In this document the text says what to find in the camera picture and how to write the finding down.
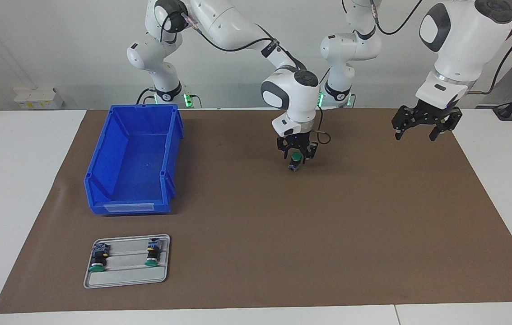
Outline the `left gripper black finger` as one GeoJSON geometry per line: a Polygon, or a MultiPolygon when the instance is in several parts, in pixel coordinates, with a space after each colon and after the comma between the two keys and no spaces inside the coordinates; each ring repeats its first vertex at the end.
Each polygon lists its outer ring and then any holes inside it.
{"type": "Polygon", "coordinates": [[[448,112],[448,115],[446,116],[432,117],[433,121],[435,122],[435,127],[429,134],[429,139],[434,142],[442,133],[446,131],[453,131],[461,117],[462,112],[460,110],[452,110],[448,112]]]}
{"type": "Polygon", "coordinates": [[[418,126],[421,123],[422,112],[415,108],[401,106],[391,120],[392,127],[395,130],[395,139],[401,140],[403,134],[409,128],[418,126]]]}

